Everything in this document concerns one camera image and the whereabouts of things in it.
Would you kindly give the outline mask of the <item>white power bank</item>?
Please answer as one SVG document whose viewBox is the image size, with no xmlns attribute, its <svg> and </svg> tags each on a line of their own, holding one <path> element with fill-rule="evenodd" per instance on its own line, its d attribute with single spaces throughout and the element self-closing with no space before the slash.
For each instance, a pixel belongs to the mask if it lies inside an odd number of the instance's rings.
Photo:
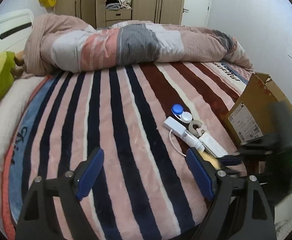
<svg viewBox="0 0 292 240">
<path fill-rule="evenodd" d="M 228 155 L 227 151 L 208 132 L 203 133 L 199 137 L 199 141 L 205 147 L 206 152 L 215 158 L 222 158 Z"/>
</svg>

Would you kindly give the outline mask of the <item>gold tube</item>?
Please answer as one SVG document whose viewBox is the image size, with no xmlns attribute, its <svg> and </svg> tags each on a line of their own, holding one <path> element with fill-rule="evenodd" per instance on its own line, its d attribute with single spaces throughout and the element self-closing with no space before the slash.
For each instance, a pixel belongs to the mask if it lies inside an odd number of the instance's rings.
<svg viewBox="0 0 292 240">
<path fill-rule="evenodd" d="M 222 164 L 213 155 L 210 155 L 205 151 L 201 152 L 200 155 L 203 160 L 209 162 L 215 170 L 224 170 L 224 166 L 222 166 Z"/>
</svg>

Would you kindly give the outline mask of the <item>small white bottle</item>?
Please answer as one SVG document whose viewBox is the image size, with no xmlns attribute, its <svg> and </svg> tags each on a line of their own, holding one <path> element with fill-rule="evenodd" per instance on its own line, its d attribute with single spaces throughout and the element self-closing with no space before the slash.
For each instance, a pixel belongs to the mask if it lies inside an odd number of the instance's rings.
<svg viewBox="0 0 292 240">
<path fill-rule="evenodd" d="M 195 148 L 199 153 L 202 153 L 205 151 L 205 147 L 200 142 L 200 140 L 197 137 L 195 137 L 193 134 L 189 133 L 188 131 L 185 131 L 185 133 L 182 135 L 182 140 L 190 148 Z"/>
</svg>

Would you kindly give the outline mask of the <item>beige tape roll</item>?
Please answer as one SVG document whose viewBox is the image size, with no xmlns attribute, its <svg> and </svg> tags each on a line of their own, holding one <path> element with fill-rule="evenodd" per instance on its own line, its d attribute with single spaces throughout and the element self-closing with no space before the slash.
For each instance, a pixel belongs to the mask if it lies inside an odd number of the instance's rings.
<svg viewBox="0 0 292 240">
<path fill-rule="evenodd" d="M 205 132 L 207 132 L 207 127 L 199 120 L 192 120 L 188 126 L 189 132 L 196 138 L 201 137 Z"/>
</svg>

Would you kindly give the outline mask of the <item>white adapter with cable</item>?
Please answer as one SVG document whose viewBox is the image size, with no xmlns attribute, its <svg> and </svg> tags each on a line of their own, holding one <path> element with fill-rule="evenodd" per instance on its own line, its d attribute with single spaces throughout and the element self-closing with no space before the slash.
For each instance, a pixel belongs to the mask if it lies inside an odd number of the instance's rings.
<svg viewBox="0 0 292 240">
<path fill-rule="evenodd" d="M 169 131 L 169 141 L 171 142 L 171 145 L 175 149 L 176 152 L 178 152 L 183 157 L 186 157 L 186 155 L 180 151 L 173 143 L 172 141 L 172 134 L 174 134 L 179 139 L 183 139 L 186 128 L 181 125 L 177 120 L 169 116 L 163 123 L 163 127 L 166 128 Z"/>
</svg>

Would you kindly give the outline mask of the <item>cardboard box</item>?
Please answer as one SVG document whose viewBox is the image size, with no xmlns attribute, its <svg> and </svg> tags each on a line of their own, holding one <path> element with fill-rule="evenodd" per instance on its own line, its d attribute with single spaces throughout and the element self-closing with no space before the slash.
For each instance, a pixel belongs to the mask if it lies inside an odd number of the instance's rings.
<svg viewBox="0 0 292 240">
<path fill-rule="evenodd" d="M 271 104 L 284 102 L 292 115 L 292 104 L 269 74 L 251 75 L 243 93 L 224 118 L 237 145 L 273 133 Z"/>
</svg>

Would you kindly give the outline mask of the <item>striped bed blanket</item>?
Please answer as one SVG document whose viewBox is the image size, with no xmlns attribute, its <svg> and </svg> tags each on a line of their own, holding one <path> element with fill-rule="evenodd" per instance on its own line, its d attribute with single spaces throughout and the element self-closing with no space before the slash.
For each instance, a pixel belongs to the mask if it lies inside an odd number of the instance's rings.
<svg viewBox="0 0 292 240">
<path fill-rule="evenodd" d="M 104 165 L 81 206 L 98 238 L 171 239 L 193 229 L 207 205 L 183 157 L 187 145 L 163 123 L 178 103 L 234 153 L 223 119 L 250 76 L 227 62 L 175 62 L 47 77 L 6 156 L 7 237 L 15 237 L 34 178 L 74 170 L 96 147 L 104 151 Z"/>
</svg>

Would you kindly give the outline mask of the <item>white pillow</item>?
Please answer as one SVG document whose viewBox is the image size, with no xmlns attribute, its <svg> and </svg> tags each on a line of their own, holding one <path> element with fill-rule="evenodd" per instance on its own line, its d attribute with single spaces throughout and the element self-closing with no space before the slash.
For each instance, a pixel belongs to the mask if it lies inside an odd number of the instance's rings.
<svg viewBox="0 0 292 240">
<path fill-rule="evenodd" d="M 30 77 L 14 81 L 12 87 L 0 103 L 0 232 L 4 233 L 1 207 L 2 173 L 4 171 L 5 156 L 11 144 L 13 134 L 19 124 L 24 109 L 44 77 Z"/>
</svg>

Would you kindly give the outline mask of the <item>pink grey patchwork duvet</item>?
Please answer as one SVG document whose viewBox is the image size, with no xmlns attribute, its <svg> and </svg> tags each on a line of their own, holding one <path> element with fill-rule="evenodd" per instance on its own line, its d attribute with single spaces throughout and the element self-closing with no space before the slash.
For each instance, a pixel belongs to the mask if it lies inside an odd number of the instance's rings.
<svg viewBox="0 0 292 240">
<path fill-rule="evenodd" d="M 143 62 L 221 60 L 253 69 L 240 43 L 216 29 L 139 20 L 95 29 L 77 17 L 56 14 L 34 20 L 23 51 L 26 72 L 36 76 L 56 69 L 80 73 Z"/>
</svg>

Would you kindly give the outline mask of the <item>white bed headboard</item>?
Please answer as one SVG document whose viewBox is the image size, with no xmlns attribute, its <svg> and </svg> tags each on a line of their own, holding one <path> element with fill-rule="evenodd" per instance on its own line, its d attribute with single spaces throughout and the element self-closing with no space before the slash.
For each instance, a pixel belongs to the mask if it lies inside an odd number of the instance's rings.
<svg viewBox="0 0 292 240">
<path fill-rule="evenodd" d="M 30 9 L 0 15 L 0 53 L 22 51 L 32 32 L 33 20 L 33 12 Z"/>
</svg>

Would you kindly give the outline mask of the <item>wooden wardrobe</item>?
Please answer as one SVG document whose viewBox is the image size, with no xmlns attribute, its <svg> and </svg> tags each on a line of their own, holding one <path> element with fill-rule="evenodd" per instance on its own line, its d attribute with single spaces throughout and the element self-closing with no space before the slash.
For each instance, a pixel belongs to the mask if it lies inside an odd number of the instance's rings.
<svg viewBox="0 0 292 240">
<path fill-rule="evenodd" d="M 80 18 L 94 28 L 126 20 L 180 24 L 184 0 L 57 0 L 55 13 Z"/>
</svg>

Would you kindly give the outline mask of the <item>white door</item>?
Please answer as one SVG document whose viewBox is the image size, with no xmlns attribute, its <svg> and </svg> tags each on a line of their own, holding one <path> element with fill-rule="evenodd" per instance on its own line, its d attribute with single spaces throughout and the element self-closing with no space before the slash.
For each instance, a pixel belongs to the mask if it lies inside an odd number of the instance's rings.
<svg viewBox="0 0 292 240">
<path fill-rule="evenodd" d="M 211 0 L 184 0 L 181 25 L 206 27 Z"/>
</svg>

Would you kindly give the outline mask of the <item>folded clothes pile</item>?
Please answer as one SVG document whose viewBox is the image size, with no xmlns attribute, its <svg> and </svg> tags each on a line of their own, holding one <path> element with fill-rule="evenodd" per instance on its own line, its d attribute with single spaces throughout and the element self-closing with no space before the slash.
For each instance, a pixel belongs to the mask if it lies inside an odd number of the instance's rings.
<svg viewBox="0 0 292 240">
<path fill-rule="evenodd" d="M 132 0 L 106 1 L 106 10 L 132 9 Z"/>
</svg>

